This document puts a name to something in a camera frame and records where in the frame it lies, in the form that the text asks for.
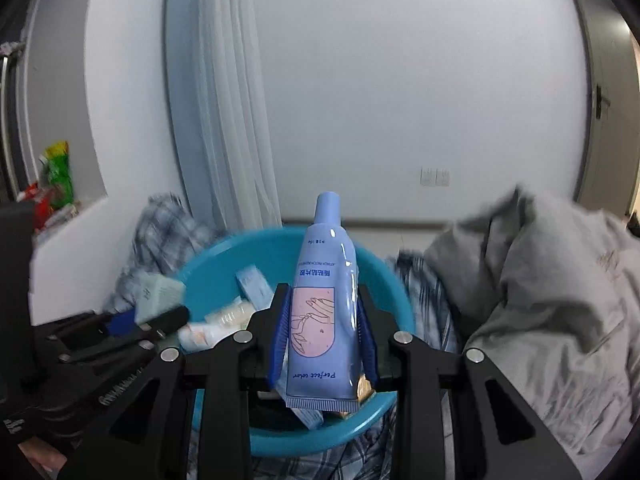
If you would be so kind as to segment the left hand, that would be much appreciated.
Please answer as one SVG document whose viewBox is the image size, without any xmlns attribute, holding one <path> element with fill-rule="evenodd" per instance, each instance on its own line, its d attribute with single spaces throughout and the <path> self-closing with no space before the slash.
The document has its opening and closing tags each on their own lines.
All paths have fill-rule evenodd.
<svg viewBox="0 0 640 480">
<path fill-rule="evenodd" d="M 67 462 L 67 458 L 56 448 L 36 437 L 18 445 L 26 458 L 47 474 L 59 472 Z"/>
</svg>

